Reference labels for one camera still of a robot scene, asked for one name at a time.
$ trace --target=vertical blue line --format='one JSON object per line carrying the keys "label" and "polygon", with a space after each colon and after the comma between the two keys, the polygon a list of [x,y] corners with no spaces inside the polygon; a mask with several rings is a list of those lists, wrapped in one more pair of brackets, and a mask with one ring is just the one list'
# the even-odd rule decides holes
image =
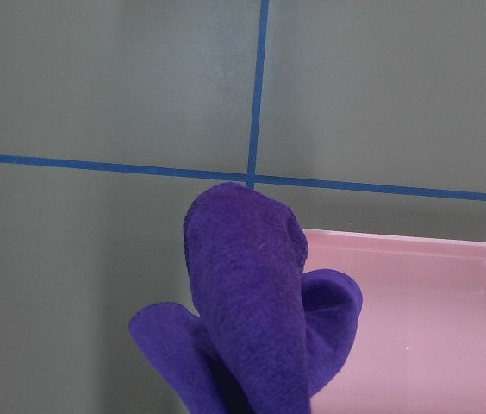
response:
{"label": "vertical blue line", "polygon": [[269,0],[260,3],[259,42],[257,62],[254,73],[254,93],[252,96],[251,136],[249,139],[249,158],[246,168],[246,186],[254,188],[257,171],[257,152],[259,150],[260,106],[262,104],[262,79],[264,77],[264,59],[266,51],[266,29],[268,26]]}

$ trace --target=gray surface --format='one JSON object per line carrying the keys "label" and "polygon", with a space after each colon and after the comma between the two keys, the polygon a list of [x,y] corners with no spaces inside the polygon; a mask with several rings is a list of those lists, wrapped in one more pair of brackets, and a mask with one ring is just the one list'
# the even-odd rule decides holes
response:
{"label": "gray surface", "polygon": [[258,170],[486,191],[486,1],[272,1]]}
{"label": "gray surface", "polygon": [[[259,1],[0,2],[0,154],[244,172]],[[486,191],[486,2],[271,3],[259,172]],[[215,184],[0,165],[0,412],[178,412],[132,343],[189,304]],[[259,185],[308,228],[486,241],[486,203]]]}
{"label": "gray surface", "polygon": [[259,2],[0,2],[0,153],[246,170]]}

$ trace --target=pink surface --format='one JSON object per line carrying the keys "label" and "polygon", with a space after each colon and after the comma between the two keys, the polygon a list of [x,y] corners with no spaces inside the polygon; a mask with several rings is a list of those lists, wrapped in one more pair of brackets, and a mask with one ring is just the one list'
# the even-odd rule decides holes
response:
{"label": "pink surface", "polygon": [[486,243],[306,230],[306,270],[352,276],[364,307],[314,414],[486,414]]}

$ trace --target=purple cloth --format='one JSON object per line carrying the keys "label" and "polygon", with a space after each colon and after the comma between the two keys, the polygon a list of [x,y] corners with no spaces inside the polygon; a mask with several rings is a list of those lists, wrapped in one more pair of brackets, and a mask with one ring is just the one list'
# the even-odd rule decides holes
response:
{"label": "purple cloth", "polygon": [[193,414],[307,414],[343,366],[362,306],[334,270],[302,274],[306,238],[291,210],[242,185],[204,192],[184,222],[200,316],[154,304],[130,332]]}

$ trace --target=felt material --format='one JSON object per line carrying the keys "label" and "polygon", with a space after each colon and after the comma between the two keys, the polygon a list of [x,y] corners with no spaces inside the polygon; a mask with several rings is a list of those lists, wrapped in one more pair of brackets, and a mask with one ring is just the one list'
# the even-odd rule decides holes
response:
{"label": "felt material", "polygon": [[302,274],[306,238],[291,210],[241,185],[203,193],[184,222],[200,316],[151,305],[130,332],[193,414],[307,414],[343,366],[362,295],[334,270]]}

